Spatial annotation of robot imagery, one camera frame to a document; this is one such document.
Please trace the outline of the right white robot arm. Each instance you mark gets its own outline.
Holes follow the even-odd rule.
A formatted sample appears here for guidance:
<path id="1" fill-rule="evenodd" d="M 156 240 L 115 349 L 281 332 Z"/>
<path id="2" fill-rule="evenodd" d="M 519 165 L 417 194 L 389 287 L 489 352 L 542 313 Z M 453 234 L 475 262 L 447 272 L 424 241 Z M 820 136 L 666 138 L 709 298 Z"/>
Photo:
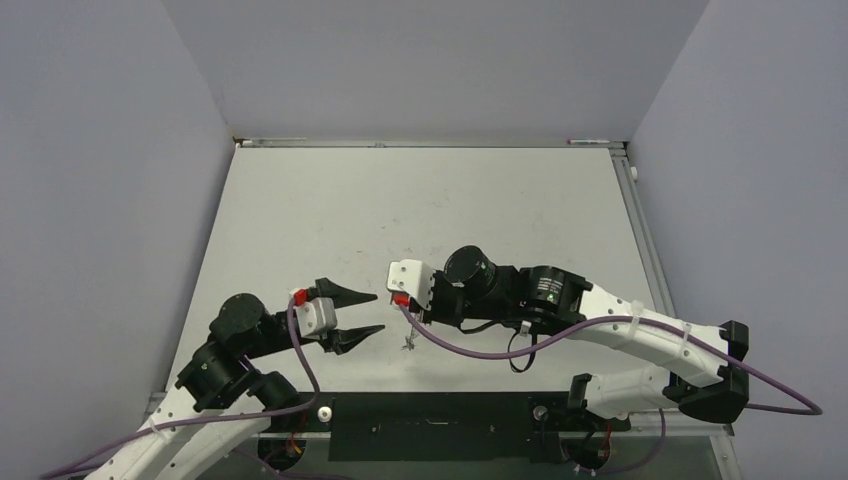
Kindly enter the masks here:
<path id="1" fill-rule="evenodd" d="M 402 260 L 393 270 L 388 284 L 396 298 L 425 324 L 459 328 L 468 319 L 486 320 L 533 344 L 570 330 L 575 340 L 645 361 L 639 369 L 574 377 L 564 404 L 579 428 L 664 408 L 730 424 L 749 403 L 749 374 L 739 365 L 750 346 L 744 323 L 691 324 L 555 266 L 498 266 L 473 245 L 455 251 L 443 269 Z"/>

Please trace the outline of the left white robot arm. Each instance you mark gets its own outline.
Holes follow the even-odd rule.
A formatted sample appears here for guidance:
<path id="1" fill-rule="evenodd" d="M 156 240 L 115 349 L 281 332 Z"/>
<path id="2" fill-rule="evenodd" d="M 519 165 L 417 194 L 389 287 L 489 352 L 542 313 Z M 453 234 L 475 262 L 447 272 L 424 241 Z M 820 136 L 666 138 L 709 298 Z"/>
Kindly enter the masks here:
<path id="1" fill-rule="evenodd" d="M 289 428 L 318 398 L 303 399 L 279 372 L 263 373 L 253 360 L 292 350 L 314 393 L 317 377 L 303 347 L 320 345 L 343 355 L 381 331 L 372 325 L 350 330 L 337 326 L 336 311 L 377 300 L 327 278 L 291 294 L 275 314 L 251 293 L 228 298 L 209 326 L 209 336 L 178 373 L 157 409 L 135 433 L 107 449 L 111 457 L 89 473 L 91 479 L 155 479 L 216 461 L 244 437 L 268 426 Z"/>

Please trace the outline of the silver perforated ring disc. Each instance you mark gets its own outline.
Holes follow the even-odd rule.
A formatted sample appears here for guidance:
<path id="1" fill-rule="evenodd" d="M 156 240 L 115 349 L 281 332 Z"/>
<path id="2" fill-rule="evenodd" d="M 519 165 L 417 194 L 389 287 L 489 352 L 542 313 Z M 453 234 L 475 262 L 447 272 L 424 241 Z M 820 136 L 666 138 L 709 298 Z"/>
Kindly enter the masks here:
<path id="1" fill-rule="evenodd" d="M 419 336 L 417 325 L 421 323 L 422 314 L 411 312 L 405 307 L 400 307 L 399 311 L 403 314 L 404 319 L 410 325 L 409 332 L 404 336 L 404 344 L 401 347 L 402 351 L 413 351 L 415 349 L 415 340 Z"/>

